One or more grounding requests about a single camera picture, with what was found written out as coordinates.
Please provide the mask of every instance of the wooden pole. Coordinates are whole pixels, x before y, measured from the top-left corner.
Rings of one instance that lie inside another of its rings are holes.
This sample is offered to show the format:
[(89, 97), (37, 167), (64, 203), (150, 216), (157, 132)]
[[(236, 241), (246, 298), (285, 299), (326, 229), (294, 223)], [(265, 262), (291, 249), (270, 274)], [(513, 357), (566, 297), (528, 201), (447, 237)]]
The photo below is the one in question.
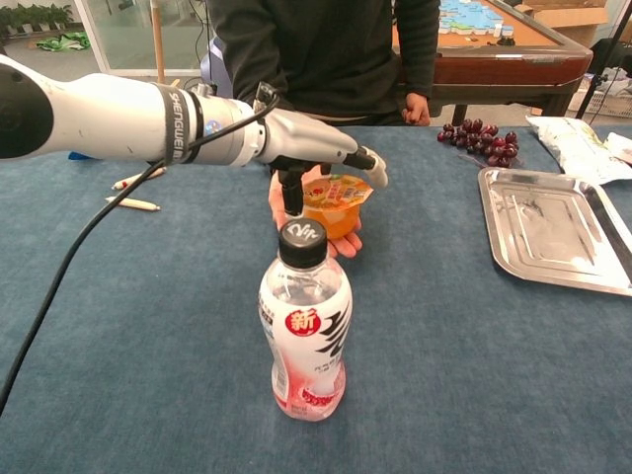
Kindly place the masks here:
[(154, 32), (154, 51), (156, 53), (156, 69), (158, 70), (158, 84), (165, 83), (165, 54), (162, 48), (162, 26), (160, 19), (160, 5), (158, 0), (150, 0), (151, 26)]

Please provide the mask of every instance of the black bottle cap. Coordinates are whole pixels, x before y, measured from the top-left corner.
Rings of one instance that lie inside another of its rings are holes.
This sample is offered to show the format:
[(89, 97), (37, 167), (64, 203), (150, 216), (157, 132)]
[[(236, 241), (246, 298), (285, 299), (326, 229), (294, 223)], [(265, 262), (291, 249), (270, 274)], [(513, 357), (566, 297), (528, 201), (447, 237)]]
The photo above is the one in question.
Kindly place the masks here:
[(312, 219), (292, 219), (278, 234), (278, 255), (290, 267), (310, 269), (327, 258), (327, 231)]

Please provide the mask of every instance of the black sweater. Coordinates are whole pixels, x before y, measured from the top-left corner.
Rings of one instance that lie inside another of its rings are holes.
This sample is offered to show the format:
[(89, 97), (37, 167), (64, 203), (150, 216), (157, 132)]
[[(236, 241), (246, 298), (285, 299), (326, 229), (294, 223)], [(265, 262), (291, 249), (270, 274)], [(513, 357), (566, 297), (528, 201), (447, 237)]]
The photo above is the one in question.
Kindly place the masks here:
[[(391, 0), (207, 0), (235, 98), (259, 81), (282, 106), (330, 117), (397, 110), (399, 61)], [(439, 0), (398, 0), (395, 13), (408, 92), (427, 97), (435, 73)]]

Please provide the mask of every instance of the puzzle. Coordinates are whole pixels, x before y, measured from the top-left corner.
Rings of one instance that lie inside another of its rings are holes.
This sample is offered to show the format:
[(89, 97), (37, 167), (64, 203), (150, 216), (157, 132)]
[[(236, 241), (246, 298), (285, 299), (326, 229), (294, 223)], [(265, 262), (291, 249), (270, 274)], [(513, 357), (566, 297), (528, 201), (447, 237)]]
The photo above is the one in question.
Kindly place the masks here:
[(441, 0), (438, 32), (442, 35), (494, 35), (511, 37), (514, 27), (490, 7), (472, 0)]

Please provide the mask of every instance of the jelly cup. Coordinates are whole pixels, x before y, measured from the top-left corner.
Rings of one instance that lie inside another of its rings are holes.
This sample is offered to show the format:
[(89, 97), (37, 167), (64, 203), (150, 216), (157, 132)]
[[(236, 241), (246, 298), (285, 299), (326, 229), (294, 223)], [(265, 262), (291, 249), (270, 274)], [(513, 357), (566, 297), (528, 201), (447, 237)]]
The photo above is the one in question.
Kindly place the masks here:
[(327, 238), (340, 239), (354, 230), (362, 204), (373, 189), (360, 178), (330, 175), (303, 185), (303, 213), (327, 229)]
[(320, 222), (327, 229), (327, 238), (330, 240), (340, 239), (352, 232), (356, 227), (359, 218), (360, 204), (354, 205), (344, 210), (317, 209), (304, 206), (305, 217)]

